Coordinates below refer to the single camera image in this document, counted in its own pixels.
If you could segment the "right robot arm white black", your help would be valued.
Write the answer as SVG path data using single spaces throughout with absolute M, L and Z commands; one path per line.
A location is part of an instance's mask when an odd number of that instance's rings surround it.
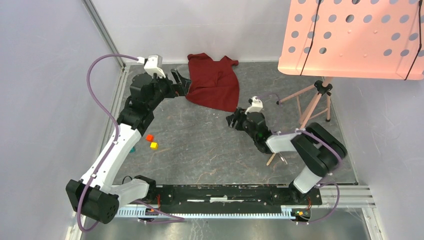
M 288 196 L 295 204 L 306 201 L 309 191 L 332 173 L 348 154 L 346 147 L 317 122 L 282 134 L 268 128 L 261 112 L 248 112 L 238 107 L 225 119 L 229 127 L 247 133 L 261 153 L 298 153 L 305 167 L 289 185 Z

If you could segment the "dark red cloth napkin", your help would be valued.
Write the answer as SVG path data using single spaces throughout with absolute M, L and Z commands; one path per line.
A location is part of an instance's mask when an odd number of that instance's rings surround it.
M 226 55 L 214 61 L 206 53 L 189 54 L 187 59 L 191 85 L 186 99 L 199 106 L 234 112 L 240 86 L 233 67 L 238 66 L 239 61 Z

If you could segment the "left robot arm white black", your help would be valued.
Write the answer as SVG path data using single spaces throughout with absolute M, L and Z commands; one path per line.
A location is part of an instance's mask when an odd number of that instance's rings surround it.
M 145 204 L 157 198 L 155 181 L 134 177 L 130 182 L 113 185 L 113 181 L 127 155 L 142 138 L 154 119 L 154 110 L 164 99 L 185 96 L 191 80 L 176 69 L 173 80 L 156 74 L 142 73 L 132 79 L 130 95 L 117 118 L 118 129 L 113 131 L 108 145 L 102 150 L 91 168 L 79 179 L 71 179 L 65 191 L 72 209 L 99 223 L 108 224 L 119 208 L 136 200 Z

